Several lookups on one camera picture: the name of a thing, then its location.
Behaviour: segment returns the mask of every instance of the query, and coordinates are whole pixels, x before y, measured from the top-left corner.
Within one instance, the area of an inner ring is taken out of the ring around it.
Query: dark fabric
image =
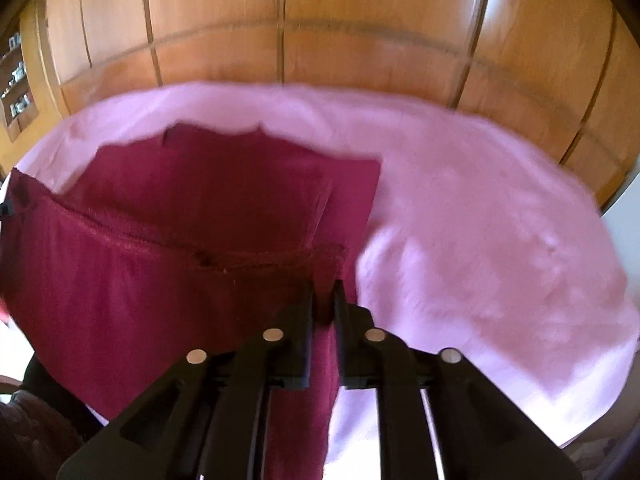
[[[640,477],[640,418],[594,474],[594,480],[638,480]]]
[[[313,279],[311,387],[273,394],[266,478],[319,480],[338,390],[328,298],[341,278],[355,300],[379,172],[186,124],[101,148],[64,196],[15,171],[0,295],[51,375],[112,418],[189,350],[268,328]]]
[[[7,479],[55,480],[82,440],[63,416],[24,390],[0,403],[0,474]]]
[[[39,397],[64,416],[85,442],[102,429],[84,403],[58,384],[36,356],[27,366],[20,389]]]

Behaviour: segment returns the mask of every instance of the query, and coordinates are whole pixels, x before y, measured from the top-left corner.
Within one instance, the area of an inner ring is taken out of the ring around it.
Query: screw head
[[[284,332],[279,328],[268,328],[262,332],[262,338],[269,343],[280,341],[284,337]]]
[[[445,348],[442,352],[440,352],[440,357],[446,363],[454,365],[462,361],[462,354],[460,350],[456,348]]]
[[[207,359],[207,353],[204,350],[191,350],[187,354],[187,362],[191,365],[199,365]]]
[[[364,333],[364,337],[372,343],[380,343],[386,339],[386,332],[381,328],[369,328],[369,330]]]

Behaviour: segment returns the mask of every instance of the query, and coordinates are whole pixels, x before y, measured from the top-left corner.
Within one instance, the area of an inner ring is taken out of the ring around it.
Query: red towel
[[[328,297],[363,243],[380,166],[260,130],[178,124],[106,146],[63,196],[14,171],[0,295],[52,376],[107,418],[193,348],[268,328],[312,277]],[[331,315],[314,312],[312,384],[276,392],[268,479],[320,479],[337,394]]]

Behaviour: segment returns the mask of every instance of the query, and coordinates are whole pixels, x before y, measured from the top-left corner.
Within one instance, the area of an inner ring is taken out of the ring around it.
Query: wooden shelf
[[[29,104],[22,113],[18,114],[18,116],[14,119],[14,121],[18,121],[20,124],[20,131],[23,132],[26,130],[33,120],[38,116],[38,107],[35,103]]]
[[[18,97],[29,91],[29,81],[25,75],[20,81],[9,88],[9,93],[2,98],[2,101],[13,103]]]
[[[9,79],[12,78],[14,70],[18,68],[18,63],[22,60],[22,46],[18,45],[0,61],[0,88],[2,91],[6,88]]]
[[[9,123],[7,126],[7,134],[11,142],[15,142],[15,139],[33,123],[33,120],[38,114],[38,107],[35,103],[31,103]]]

